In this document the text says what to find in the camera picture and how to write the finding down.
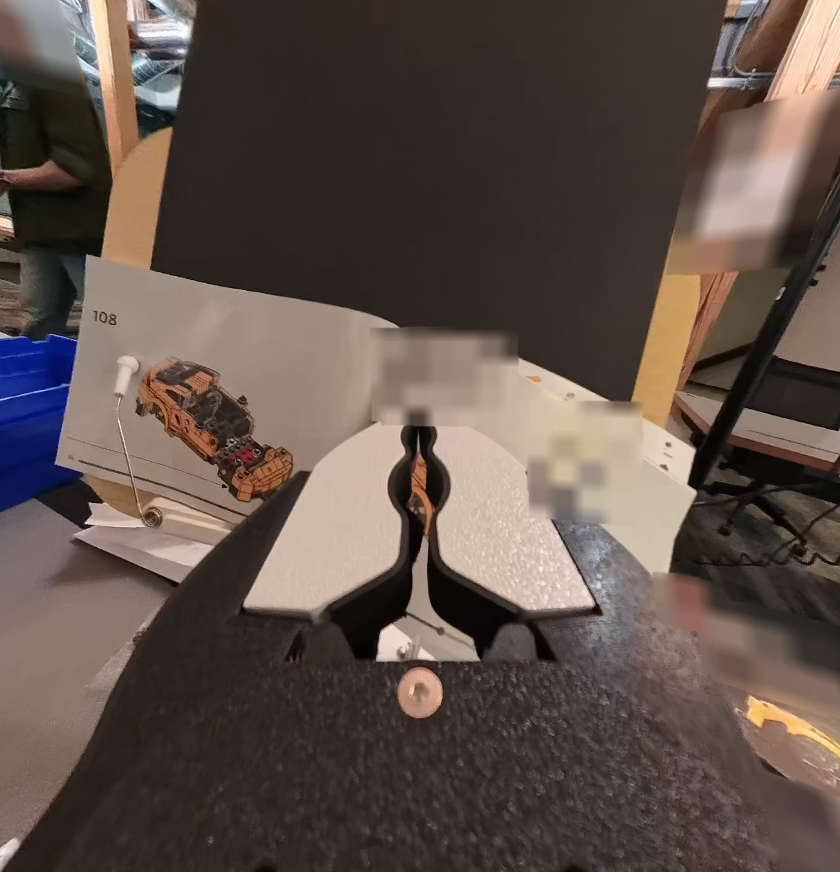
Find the brown edged desk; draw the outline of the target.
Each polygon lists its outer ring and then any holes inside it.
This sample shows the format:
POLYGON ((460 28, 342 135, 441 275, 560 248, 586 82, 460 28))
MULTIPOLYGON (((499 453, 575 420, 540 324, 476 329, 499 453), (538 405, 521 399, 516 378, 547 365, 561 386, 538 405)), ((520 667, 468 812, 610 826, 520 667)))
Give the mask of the brown edged desk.
MULTIPOLYGON (((721 406, 721 401, 688 391, 677 392, 674 400, 674 409, 702 434, 710 431, 721 406)), ((829 471, 840 456, 840 431, 747 409, 732 430, 728 445, 829 471)))

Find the black board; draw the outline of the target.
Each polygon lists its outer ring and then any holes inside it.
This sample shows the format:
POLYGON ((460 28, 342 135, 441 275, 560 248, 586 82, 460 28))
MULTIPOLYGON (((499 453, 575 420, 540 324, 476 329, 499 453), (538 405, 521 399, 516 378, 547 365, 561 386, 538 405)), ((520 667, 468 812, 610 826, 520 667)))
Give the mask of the black board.
POLYGON ((151 268, 629 400, 725 5, 199 2, 151 268))

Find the white book stand base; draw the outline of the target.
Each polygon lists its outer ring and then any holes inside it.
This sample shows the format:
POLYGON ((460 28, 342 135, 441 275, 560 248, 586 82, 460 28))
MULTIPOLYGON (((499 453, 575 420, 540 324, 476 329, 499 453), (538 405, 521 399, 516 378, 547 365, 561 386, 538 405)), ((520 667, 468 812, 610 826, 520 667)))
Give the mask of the white book stand base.
MULTIPOLYGON (((166 128, 140 141, 123 160, 114 178, 102 254, 125 265, 149 268, 172 130, 166 128)), ((662 461, 668 473, 686 484, 695 449, 666 430, 681 366, 698 312, 698 276, 665 274, 644 345, 632 400, 644 417, 662 429, 662 461)))

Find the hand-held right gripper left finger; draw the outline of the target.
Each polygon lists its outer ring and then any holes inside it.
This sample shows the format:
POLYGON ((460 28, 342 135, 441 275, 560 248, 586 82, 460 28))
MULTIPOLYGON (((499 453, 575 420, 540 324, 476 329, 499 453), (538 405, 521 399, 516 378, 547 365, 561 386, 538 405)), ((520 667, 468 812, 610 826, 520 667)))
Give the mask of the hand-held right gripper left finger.
POLYGON ((251 614, 333 624, 358 659, 413 589, 413 426, 370 426, 316 464, 244 599, 251 614))

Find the black stand pole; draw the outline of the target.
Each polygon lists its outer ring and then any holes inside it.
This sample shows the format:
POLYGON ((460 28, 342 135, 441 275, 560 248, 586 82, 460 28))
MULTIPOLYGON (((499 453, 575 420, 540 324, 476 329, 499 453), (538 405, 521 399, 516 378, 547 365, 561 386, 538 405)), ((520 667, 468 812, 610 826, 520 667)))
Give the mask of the black stand pole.
POLYGON ((840 173, 819 215, 807 254, 789 273, 763 325, 749 348, 734 384, 722 402, 708 433, 696 451, 688 485, 701 491, 722 449, 735 429, 756 387, 767 371, 794 314, 811 283, 824 266, 840 232, 840 173))

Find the wooden post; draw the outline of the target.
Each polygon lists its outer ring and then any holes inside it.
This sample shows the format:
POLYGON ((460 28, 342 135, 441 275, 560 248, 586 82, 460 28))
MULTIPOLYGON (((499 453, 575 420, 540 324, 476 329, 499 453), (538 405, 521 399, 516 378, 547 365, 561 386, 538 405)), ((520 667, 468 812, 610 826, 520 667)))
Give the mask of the wooden post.
POLYGON ((126 1, 89 1, 112 176, 139 142, 126 1))

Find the black office chair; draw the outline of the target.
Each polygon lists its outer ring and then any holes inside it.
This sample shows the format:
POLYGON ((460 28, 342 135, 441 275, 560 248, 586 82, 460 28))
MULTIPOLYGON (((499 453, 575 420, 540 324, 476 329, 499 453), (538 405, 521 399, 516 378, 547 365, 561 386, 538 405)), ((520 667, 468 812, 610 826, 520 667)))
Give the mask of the black office chair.
POLYGON ((733 533, 735 518, 743 513, 747 507, 755 506, 773 525, 784 529, 794 537, 794 544, 803 548, 806 545, 806 534, 799 532, 790 522, 785 512, 776 506, 771 500, 772 496, 779 494, 805 494, 816 486, 815 482, 807 482, 790 486, 758 486, 754 481, 749 485, 732 485, 728 483, 716 483, 705 485, 704 492, 708 499, 696 499, 694 507, 719 507, 731 503, 732 507, 726 520, 718 528, 718 533, 724 537, 730 537, 733 533))

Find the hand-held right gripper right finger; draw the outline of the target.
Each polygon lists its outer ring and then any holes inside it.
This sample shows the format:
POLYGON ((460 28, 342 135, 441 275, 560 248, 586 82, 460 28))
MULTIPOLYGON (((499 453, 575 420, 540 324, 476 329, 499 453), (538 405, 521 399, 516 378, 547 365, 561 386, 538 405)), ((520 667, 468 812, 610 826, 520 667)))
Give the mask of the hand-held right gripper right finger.
POLYGON ((427 591, 479 659, 507 625, 539 644, 541 623, 595 615, 595 598, 554 522, 532 515, 523 466, 464 426, 426 428, 427 591))

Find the blue plastic bin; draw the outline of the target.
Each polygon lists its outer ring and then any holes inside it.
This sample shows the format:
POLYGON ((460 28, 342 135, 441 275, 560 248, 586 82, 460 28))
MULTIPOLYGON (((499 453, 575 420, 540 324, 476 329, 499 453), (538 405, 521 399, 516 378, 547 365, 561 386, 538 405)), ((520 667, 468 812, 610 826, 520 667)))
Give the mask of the blue plastic bin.
POLYGON ((0 512, 80 478, 56 463, 77 342, 0 338, 0 512))

